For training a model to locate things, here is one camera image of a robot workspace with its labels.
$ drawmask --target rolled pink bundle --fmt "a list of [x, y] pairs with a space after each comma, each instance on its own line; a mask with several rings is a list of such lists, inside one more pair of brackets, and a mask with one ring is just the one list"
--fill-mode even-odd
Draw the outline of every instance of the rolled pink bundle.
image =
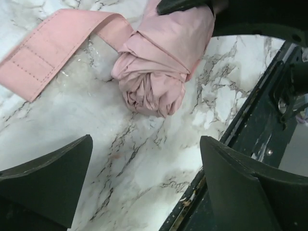
[[160, 0], [149, 0], [138, 30], [119, 50], [111, 72], [119, 80], [128, 108], [167, 117], [181, 106], [184, 83], [190, 80], [214, 30], [205, 7], [158, 16]]

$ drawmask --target screw hole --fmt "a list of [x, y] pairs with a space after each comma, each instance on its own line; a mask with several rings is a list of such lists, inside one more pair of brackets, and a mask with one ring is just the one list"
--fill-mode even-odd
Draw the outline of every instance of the screw hole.
[[293, 40], [296, 41], [296, 42], [301, 42], [301, 41], [302, 41], [302, 39], [300, 38], [300, 36], [298, 36], [297, 34], [293, 34], [293, 35], [292, 35], [292, 38], [293, 38]]
[[253, 35], [262, 35], [262, 31], [261, 30], [253, 30], [252, 34]]

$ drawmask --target marble countertop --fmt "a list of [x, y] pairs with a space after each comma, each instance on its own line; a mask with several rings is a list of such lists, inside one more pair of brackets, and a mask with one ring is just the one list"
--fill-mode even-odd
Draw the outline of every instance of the marble countertop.
[[[60, 8], [123, 14], [144, 0], [2, 0], [0, 60]], [[157, 231], [202, 166], [202, 135], [219, 139], [282, 46], [260, 36], [212, 38], [181, 109], [167, 119], [129, 111], [110, 71], [117, 53], [95, 35], [33, 103], [0, 86], [0, 170], [85, 135], [93, 153], [73, 231]]]

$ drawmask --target gray floor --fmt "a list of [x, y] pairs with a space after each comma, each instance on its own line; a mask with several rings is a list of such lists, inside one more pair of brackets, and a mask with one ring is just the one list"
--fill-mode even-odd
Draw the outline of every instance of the gray floor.
[[308, 177], [308, 127], [298, 124], [279, 169]]

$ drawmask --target pink fabric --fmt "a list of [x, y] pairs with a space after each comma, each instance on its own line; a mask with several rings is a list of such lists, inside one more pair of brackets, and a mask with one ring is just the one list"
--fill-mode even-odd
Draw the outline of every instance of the pink fabric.
[[34, 101], [82, 42], [95, 31], [120, 53], [112, 76], [128, 107], [166, 117], [180, 107], [184, 82], [204, 55], [214, 29], [208, 7], [157, 16], [150, 0], [136, 32], [116, 13], [59, 10], [0, 63], [0, 84]]

